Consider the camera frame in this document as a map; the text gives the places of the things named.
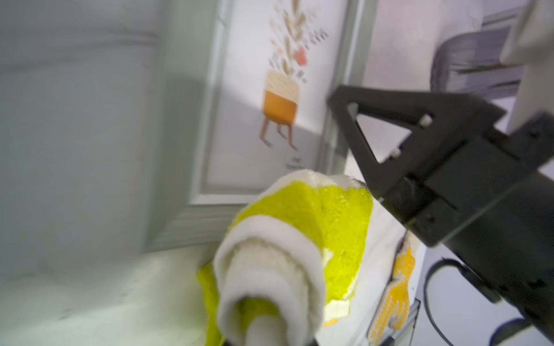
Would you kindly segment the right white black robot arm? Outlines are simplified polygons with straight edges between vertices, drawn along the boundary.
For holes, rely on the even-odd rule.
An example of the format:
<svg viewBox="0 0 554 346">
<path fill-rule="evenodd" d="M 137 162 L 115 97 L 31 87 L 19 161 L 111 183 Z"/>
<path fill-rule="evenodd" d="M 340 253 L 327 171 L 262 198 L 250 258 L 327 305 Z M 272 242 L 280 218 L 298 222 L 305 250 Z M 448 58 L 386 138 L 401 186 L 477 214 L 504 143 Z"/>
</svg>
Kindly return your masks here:
<svg viewBox="0 0 554 346">
<path fill-rule="evenodd" d="M 531 1 L 500 53 L 522 66 L 509 133 L 504 111 L 469 94 L 339 86 L 328 106 L 367 189 L 489 301 L 521 317 L 491 336 L 500 345 L 529 327 L 553 338 L 553 3 Z"/>
</svg>

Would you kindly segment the green picture frame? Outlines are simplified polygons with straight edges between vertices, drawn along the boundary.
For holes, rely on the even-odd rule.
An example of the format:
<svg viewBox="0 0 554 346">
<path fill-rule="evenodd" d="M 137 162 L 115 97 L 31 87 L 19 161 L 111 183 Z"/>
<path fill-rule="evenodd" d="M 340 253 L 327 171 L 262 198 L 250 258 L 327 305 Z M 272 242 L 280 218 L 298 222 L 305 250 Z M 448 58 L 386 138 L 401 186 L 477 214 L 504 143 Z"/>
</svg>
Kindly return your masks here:
<svg viewBox="0 0 554 346">
<path fill-rule="evenodd" d="M 340 174 L 326 106 L 362 83 L 376 1 L 172 1 L 157 79 L 148 251 L 218 242 L 296 170 Z"/>
</svg>

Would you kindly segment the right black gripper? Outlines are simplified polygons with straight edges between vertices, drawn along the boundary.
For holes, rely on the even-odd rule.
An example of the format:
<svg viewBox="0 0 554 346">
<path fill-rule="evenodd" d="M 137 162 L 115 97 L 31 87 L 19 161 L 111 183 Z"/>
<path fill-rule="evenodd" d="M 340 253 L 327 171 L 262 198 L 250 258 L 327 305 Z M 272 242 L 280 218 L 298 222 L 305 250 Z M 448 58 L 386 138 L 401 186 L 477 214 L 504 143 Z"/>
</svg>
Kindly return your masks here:
<svg viewBox="0 0 554 346">
<path fill-rule="evenodd" d="M 350 105 L 410 131 L 398 157 L 378 162 Z M 327 106 L 373 196 L 552 339 L 553 181 L 540 167 L 553 158 L 553 116 L 504 135 L 490 129 L 505 110 L 475 95 L 346 85 Z"/>
</svg>

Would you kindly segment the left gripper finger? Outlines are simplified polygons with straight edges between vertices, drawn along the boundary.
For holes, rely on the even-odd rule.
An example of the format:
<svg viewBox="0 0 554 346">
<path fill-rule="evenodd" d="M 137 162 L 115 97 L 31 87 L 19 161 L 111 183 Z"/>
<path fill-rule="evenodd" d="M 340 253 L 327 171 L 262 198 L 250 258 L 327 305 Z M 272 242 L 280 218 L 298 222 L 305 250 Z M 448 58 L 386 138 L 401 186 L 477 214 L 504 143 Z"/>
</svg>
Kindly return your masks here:
<svg viewBox="0 0 554 346">
<path fill-rule="evenodd" d="M 231 345 L 309 345 L 320 327 L 320 317 L 299 318 L 259 314 L 222 317 L 222 334 Z"/>
</svg>

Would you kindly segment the yellow green white cloth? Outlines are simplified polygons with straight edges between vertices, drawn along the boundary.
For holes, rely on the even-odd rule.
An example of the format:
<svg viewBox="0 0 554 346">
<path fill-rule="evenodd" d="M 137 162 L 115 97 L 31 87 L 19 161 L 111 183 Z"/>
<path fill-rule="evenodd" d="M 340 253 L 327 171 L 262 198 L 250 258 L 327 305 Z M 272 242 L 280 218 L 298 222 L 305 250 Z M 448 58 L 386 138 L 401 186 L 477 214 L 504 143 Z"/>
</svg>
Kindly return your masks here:
<svg viewBox="0 0 554 346">
<path fill-rule="evenodd" d="M 287 174 L 263 191 L 197 272 L 206 344 L 230 345 L 222 334 L 229 314 L 320 317 L 320 327 L 348 316 L 372 205 L 363 182 L 312 170 Z"/>
</svg>

